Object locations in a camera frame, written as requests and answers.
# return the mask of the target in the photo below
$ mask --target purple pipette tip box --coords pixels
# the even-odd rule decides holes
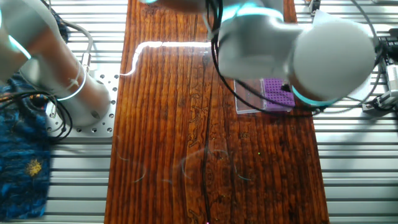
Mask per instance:
[[[295,106],[293,93],[282,90],[284,80],[280,78],[265,78],[264,82],[264,96],[270,100],[274,100],[278,103],[283,103],[289,106]],[[265,109],[267,111],[290,111],[291,107],[281,106],[268,101]]]

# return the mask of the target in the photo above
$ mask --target wooden table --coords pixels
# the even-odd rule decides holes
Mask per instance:
[[[312,119],[237,115],[204,42],[129,2],[105,223],[328,223]]]

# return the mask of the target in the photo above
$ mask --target clear plastic box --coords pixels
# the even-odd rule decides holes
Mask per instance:
[[[267,78],[261,80],[242,80],[242,82],[246,83],[251,88],[257,90],[262,96],[270,100],[274,100],[278,103],[288,105],[288,106],[281,106],[274,103],[270,103],[266,100],[257,97],[250,91],[243,88],[240,84],[234,82],[235,93],[257,108],[267,111],[290,111],[292,110],[292,107],[295,105],[293,93],[282,90],[282,85],[284,84],[283,79]],[[258,110],[246,106],[237,98],[235,98],[235,102],[236,102],[237,114],[259,112]]]

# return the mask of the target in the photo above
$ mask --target white cable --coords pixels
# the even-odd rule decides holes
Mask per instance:
[[[93,48],[93,44],[94,44],[94,40],[93,37],[91,36],[91,34],[84,28],[82,28],[81,26],[79,26],[76,23],[73,22],[68,22],[68,21],[63,21],[68,27],[71,27],[77,31],[82,32],[87,38],[88,38],[88,46],[86,49],[85,53],[90,53],[91,52],[91,48]]]

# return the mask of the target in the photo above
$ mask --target wooden tabletop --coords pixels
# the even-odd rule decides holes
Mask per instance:
[[[329,223],[312,118],[237,115],[200,16],[130,0],[122,72],[105,223]]]

